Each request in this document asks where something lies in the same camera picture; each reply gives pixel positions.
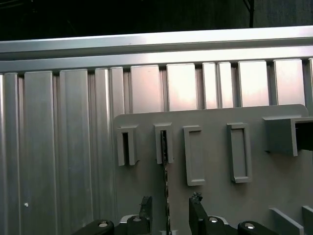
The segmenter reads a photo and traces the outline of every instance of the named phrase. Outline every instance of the gray mounting plate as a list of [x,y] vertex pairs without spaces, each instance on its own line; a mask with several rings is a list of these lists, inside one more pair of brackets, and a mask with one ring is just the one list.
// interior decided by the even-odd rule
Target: gray mounting plate
[[[301,207],[313,206],[312,154],[301,150],[297,157],[290,157],[266,152],[267,138],[263,118],[307,116],[308,111],[302,105],[282,105],[116,117],[113,122],[113,138],[118,215],[122,217],[136,212],[141,197],[150,195],[154,200],[153,233],[165,230],[164,184],[162,166],[157,164],[154,125],[171,123],[174,162],[168,165],[168,187],[172,231],[178,230],[179,235],[190,234],[188,198],[195,191],[202,193],[202,204],[208,215],[224,217],[234,227],[241,221],[254,220],[274,229],[269,208],[277,208],[303,224]],[[233,170],[232,164],[229,164],[229,123],[244,123],[249,126],[252,171],[250,180],[244,183],[231,180]],[[136,125],[135,148],[132,149],[136,151],[134,154],[138,162],[134,166],[118,166],[117,129]],[[184,126],[201,127],[200,138],[198,135],[194,136],[195,139],[191,137],[193,141],[190,144],[194,146],[190,147],[191,150],[187,147],[189,153],[194,151],[202,155],[200,164],[195,154],[191,154],[188,159],[198,166],[200,176],[203,170],[205,184],[201,183],[201,186],[187,184],[186,166],[189,163],[186,163]]]

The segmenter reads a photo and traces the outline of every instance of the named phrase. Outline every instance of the screw head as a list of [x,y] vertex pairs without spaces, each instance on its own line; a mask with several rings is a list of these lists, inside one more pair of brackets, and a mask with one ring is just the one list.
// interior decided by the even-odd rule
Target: screw head
[[108,224],[107,224],[106,222],[101,222],[101,223],[99,224],[99,227],[100,227],[100,228],[105,228],[107,225],[108,225]]
[[216,223],[216,222],[217,222],[217,218],[210,217],[210,218],[209,218],[209,221],[212,222],[212,223]]
[[136,218],[133,219],[133,221],[134,222],[139,222],[139,221],[141,221],[141,219],[139,217],[136,217]]
[[246,223],[245,227],[248,228],[248,229],[254,229],[254,225],[250,224],[250,223]]

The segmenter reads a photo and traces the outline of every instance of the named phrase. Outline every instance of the gray plastic board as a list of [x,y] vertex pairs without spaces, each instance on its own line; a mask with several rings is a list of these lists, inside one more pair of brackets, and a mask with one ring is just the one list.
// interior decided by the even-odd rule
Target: gray plastic board
[[[266,152],[263,118],[307,116],[302,105],[283,105],[116,117],[113,129],[118,215],[136,212],[141,197],[151,195],[154,234],[165,230],[163,173],[162,165],[157,164],[155,125],[167,123],[174,157],[168,165],[172,231],[190,234],[188,199],[193,192],[202,193],[208,215],[221,216],[234,227],[241,221],[254,220],[274,229],[270,208],[277,208],[303,224],[302,206],[313,206],[312,154],[301,150],[297,157],[290,157]],[[131,149],[135,150],[138,162],[134,166],[119,166],[116,135],[119,128],[129,126],[136,126],[135,146]],[[242,143],[245,137],[249,142]],[[241,174],[243,177],[236,183],[233,176]]]

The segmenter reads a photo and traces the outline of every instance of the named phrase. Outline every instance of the black clamp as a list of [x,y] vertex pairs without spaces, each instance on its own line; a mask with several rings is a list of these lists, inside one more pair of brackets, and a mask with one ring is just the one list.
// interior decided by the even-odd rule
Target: black clamp
[[201,204],[201,194],[189,199],[189,226],[192,235],[278,235],[254,221],[244,221],[235,229],[223,218],[208,216]]
[[116,227],[110,220],[95,220],[73,233],[73,235],[150,235],[152,197],[143,197],[139,215],[125,217],[127,221],[119,223]]

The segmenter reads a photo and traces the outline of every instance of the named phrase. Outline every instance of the gray plastic tab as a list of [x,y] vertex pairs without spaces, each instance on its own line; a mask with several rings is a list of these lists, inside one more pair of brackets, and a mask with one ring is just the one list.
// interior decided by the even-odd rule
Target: gray plastic tab
[[227,124],[229,141],[230,179],[235,183],[252,181],[252,163],[249,125]]
[[184,126],[186,173],[188,186],[205,184],[201,127]]
[[298,156],[298,150],[313,150],[313,117],[264,118],[267,151]]
[[173,134],[171,123],[158,123],[155,124],[156,131],[156,161],[157,164],[162,164],[162,152],[161,152],[161,131],[166,131],[167,140],[167,158],[168,163],[173,163]]
[[135,130],[137,126],[120,127],[117,129],[117,155],[118,165],[126,163],[135,165],[138,161],[136,155]]
[[313,235],[313,209],[311,207],[302,207],[302,219],[305,234]]
[[304,235],[303,226],[276,208],[271,208],[270,210],[273,213],[277,233],[282,235]]

